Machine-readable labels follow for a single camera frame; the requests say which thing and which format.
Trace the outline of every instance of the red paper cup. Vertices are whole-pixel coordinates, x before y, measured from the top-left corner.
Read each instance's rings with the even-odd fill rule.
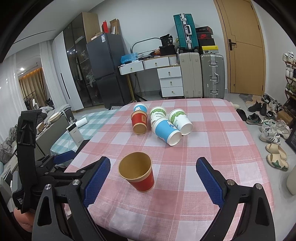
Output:
[[[152,161],[146,153],[133,152],[125,156],[119,163],[118,172],[140,192],[147,192],[154,186]]]
[[[147,131],[147,114],[144,111],[137,110],[131,115],[133,131],[138,135],[145,134]]]

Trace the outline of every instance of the green-patterned slipper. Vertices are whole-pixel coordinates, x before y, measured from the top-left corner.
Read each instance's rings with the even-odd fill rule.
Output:
[[[281,158],[280,154],[269,154],[266,157],[269,165],[274,168],[281,169],[283,171],[288,171],[289,164]]]

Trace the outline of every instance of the door frame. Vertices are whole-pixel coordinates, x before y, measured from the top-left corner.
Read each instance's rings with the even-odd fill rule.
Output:
[[[214,4],[216,6],[218,15],[219,15],[219,19],[220,19],[220,23],[221,23],[221,27],[222,27],[222,31],[223,31],[223,37],[224,37],[224,43],[225,43],[225,49],[226,49],[226,61],[227,61],[227,88],[228,88],[228,93],[230,92],[230,78],[231,78],[231,69],[230,69],[230,50],[229,50],[229,43],[228,43],[228,38],[226,35],[226,27],[224,24],[224,19],[222,17],[222,12],[221,9],[219,7],[219,3],[222,5],[222,0],[213,0]],[[264,65],[264,70],[263,70],[263,91],[262,94],[264,94],[265,92],[265,81],[266,81],[266,55],[265,55],[265,43],[264,43],[264,38],[263,38],[263,33],[262,33],[262,28],[260,25],[260,21],[259,18],[257,16],[257,13],[255,11],[254,5],[252,3],[251,0],[243,0],[243,1],[247,1],[251,4],[253,11],[255,13],[258,25],[259,25],[259,29],[260,29],[260,35],[261,35],[261,41],[262,41],[262,48],[263,48],[263,65]]]

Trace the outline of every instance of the blue checkered tablecloth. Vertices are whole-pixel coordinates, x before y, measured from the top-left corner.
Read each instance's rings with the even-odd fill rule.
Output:
[[[88,123],[79,128],[85,140],[91,139],[94,134],[117,112],[118,110],[106,110],[90,113],[82,116],[86,117]],[[51,147],[51,155],[58,155],[73,150],[78,147],[75,145],[69,133],[66,131]]]

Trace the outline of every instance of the wooden door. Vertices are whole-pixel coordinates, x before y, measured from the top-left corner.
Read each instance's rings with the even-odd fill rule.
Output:
[[[230,92],[262,95],[265,52],[253,6],[249,0],[217,0],[217,3],[227,35]]]

